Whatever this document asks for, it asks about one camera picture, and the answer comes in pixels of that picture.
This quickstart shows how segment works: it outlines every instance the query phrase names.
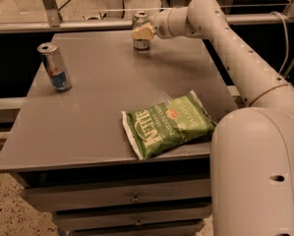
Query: white cable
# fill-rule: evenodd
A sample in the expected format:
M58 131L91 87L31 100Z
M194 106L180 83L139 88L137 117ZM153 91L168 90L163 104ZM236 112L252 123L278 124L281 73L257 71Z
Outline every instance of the white cable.
M287 27L286 27L286 23L285 23L285 20L283 18L283 16L278 13L278 12L271 12L272 14L274 14L276 17L280 18L283 22L283 27L284 27L284 34L285 34L285 59L284 59L284 62L280 68L280 70L278 71L279 74L281 74L285 64L286 64L286 61L288 59L288 55L289 55L289 41L288 41L288 31L287 31Z

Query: chip bag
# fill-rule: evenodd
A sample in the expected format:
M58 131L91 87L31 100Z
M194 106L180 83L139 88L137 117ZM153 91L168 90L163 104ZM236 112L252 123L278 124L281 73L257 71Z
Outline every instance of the chip bag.
M210 134L215 123L194 91L133 113L122 112L123 126L140 160Z

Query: desk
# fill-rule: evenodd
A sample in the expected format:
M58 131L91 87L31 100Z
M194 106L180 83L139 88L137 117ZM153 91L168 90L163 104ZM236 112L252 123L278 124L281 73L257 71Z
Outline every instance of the desk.
M156 38L133 48L131 32L55 34L73 87L57 93L40 67L0 154L0 172L70 235L194 233L210 215L209 142L139 161L121 110L193 89L212 119L237 108L199 39Z

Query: wooden drawer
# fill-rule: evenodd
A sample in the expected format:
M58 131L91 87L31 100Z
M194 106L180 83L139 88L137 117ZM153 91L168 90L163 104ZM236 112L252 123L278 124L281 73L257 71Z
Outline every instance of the wooden drawer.
M148 224L141 227L126 226L71 232L69 236L169 236L194 235L204 227L203 220L186 220L169 223Z
M199 200L145 204L138 207L97 208L91 211L53 215L53 222L64 231L87 230L118 226L138 226L191 219L203 219L211 214L209 202Z
M199 176L128 180L26 189L21 196L39 211L59 211L210 197L210 182Z

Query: gray tabletop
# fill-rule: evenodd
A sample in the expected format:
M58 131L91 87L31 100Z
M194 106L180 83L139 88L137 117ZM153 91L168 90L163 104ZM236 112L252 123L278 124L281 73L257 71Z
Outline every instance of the gray tabletop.
M131 32L58 33L73 87L57 93L41 66L0 155L0 172L138 162L121 111L139 110L193 89L212 119L237 108L200 39L156 38L133 48ZM209 154L209 143L152 160Z

